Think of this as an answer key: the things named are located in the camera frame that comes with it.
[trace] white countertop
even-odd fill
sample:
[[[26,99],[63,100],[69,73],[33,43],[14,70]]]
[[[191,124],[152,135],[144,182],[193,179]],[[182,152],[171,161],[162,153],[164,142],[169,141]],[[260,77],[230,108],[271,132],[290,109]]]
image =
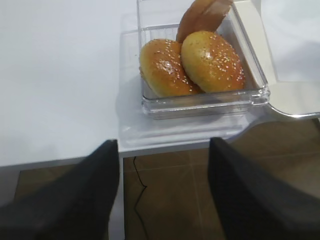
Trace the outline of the white countertop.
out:
[[[261,116],[146,117],[136,28],[135,0],[0,0],[1,167],[83,157],[106,139],[123,156],[196,148]]]

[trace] table leg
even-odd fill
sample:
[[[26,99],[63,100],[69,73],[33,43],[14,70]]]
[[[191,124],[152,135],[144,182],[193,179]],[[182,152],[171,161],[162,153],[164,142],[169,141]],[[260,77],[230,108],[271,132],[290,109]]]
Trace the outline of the table leg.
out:
[[[125,239],[124,159],[120,158],[120,181],[109,221],[109,240]]]
[[[19,174],[19,170],[0,168],[0,206],[14,200]]]

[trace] clear plastic container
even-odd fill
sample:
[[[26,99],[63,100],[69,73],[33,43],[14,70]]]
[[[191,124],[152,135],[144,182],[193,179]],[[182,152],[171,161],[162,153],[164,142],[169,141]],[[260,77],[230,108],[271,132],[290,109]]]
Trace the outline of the clear plastic container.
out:
[[[138,0],[140,49],[152,39],[176,39],[179,22],[192,0]],[[246,77],[243,90],[188,96],[157,97],[141,79],[143,111],[153,119],[173,119],[211,114],[245,114],[269,102],[269,88],[235,6],[217,30],[239,55]]]

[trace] bread roll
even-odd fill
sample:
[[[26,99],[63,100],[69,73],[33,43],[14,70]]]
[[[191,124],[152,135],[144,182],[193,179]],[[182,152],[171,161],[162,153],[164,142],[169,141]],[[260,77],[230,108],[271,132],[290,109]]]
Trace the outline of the bread roll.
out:
[[[183,43],[189,34],[198,31],[215,32],[233,2],[233,0],[195,0],[180,21],[176,41]]]
[[[203,93],[186,75],[181,63],[181,44],[167,39],[154,39],[140,52],[142,78],[158,97]]]
[[[245,75],[239,56],[216,33],[190,34],[182,44],[181,58],[189,78],[206,93],[244,88]]]

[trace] sesame seed bun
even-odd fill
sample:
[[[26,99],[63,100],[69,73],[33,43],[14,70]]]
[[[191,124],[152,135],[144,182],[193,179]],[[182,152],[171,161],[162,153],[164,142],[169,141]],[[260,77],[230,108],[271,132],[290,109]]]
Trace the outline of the sesame seed bun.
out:
[[[190,79],[206,93],[244,88],[245,75],[239,56],[216,33],[198,31],[190,34],[182,44],[181,58]]]
[[[183,69],[181,46],[173,40],[154,39],[141,49],[141,76],[158,97],[203,93]]]
[[[183,43],[194,32],[215,32],[228,14],[233,0],[195,0],[184,13],[176,35],[176,41]]]

